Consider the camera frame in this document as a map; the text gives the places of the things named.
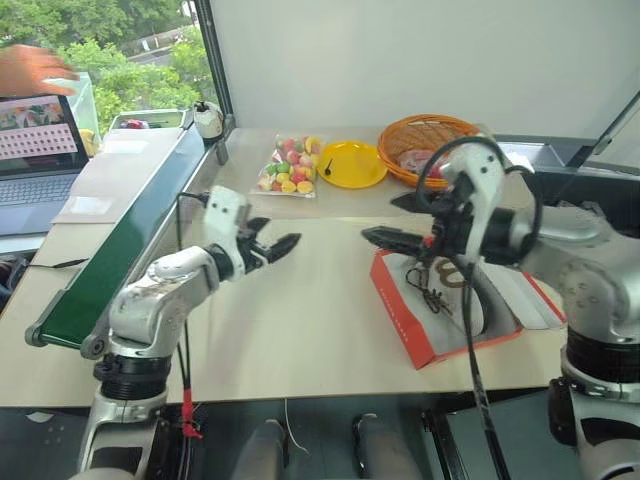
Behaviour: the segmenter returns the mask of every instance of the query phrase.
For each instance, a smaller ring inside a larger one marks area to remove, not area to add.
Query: white cable
[[[289,424],[289,408],[287,406],[286,398],[284,399],[284,418],[287,422],[287,432],[289,432],[289,438],[291,438],[291,441],[293,442],[293,444],[298,448],[298,450],[302,450],[304,453],[311,456],[311,453],[309,452],[309,450],[307,450],[298,442],[296,442],[296,437],[293,436],[293,432],[291,431],[291,425]]]

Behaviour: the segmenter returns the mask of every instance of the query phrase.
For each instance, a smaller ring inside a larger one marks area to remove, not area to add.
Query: laptop screen
[[[0,177],[80,171],[87,161],[66,97],[0,101]]]

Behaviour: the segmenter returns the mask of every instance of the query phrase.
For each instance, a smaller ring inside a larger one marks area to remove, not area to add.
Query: wicker basket
[[[380,134],[378,154],[389,171],[411,187],[418,184],[418,175],[398,165],[400,155],[409,150],[436,151],[445,143],[467,135],[475,135],[478,128],[470,123],[444,115],[414,115],[392,123]],[[443,178],[427,178],[432,190],[447,188]]]

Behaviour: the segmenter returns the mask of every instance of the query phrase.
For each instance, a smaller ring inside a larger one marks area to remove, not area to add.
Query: yellow plate
[[[386,174],[387,167],[378,158],[376,147],[360,142],[327,145],[318,163],[318,175],[343,188],[371,187]]]

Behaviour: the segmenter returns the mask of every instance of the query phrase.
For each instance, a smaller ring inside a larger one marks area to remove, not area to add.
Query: glass pane
[[[218,103],[193,2],[0,0],[0,46],[13,43],[89,73],[100,135],[123,111]]]

